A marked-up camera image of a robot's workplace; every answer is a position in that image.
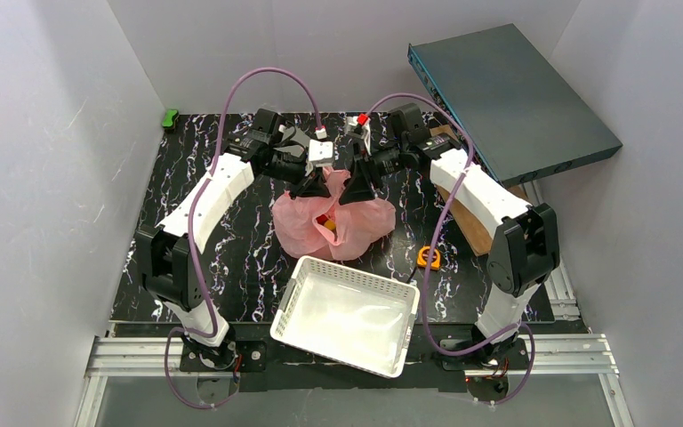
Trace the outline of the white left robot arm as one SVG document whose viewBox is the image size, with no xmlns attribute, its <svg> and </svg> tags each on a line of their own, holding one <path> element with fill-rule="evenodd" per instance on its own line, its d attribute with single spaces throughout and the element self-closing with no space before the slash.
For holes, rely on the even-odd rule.
<svg viewBox="0 0 683 427">
<path fill-rule="evenodd" d="M 215 228 L 260 176 L 286 182 L 293 197 L 329 197 L 321 169 L 332 162 L 333 144 L 322 123 L 307 135 L 277 112 L 259 109 L 244 131 L 222 138 L 213 164 L 171 213 L 136 230 L 141 288 L 174 313 L 185 337 L 219 348 L 229 323 L 209 295 L 200 259 Z"/>
</svg>

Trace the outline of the pink plastic bag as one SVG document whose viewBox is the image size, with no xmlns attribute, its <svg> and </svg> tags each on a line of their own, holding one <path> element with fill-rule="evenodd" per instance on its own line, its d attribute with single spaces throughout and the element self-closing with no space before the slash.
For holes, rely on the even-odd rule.
<svg viewBox="0 0 683 427">
<path fill-rule="evenodd" d="M 396 227 L 396 209 L 384 199 L 343 205 L 340 197 L 350 172 L 324 169 L 329 197 L 290 197 L 285 192 L 271 207 L 281 248 L 293 258 L 313 256 L 327 261 L 350 261 Z"/>
</svg>

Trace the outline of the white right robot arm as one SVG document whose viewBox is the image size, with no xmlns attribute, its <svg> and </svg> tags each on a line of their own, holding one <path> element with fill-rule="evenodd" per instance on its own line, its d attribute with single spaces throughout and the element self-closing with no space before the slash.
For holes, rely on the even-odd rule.
<svg viewBox="0 0 683 427">
<path fill-rule="evenodd" d="M 386 127 L 387 144 L 373 149 L 369 117 L 346 118 L 353 162 L 339 202 L 369 201 L 384 177 L 405 169 L 419 170 L 440 188 L 451 187 L 450 200 L 465 207 L 492 239 L 486 262 L 492 289 L 471 330 L 472 345 L 439 352 L 495 358 L 513 344 L 529 300 L 560 264 L 557 215 L 549 205 L 531 205 L 494 181 L 457 138 L 432 133 L 415 104 L 392 110 Z"/>
</svg>

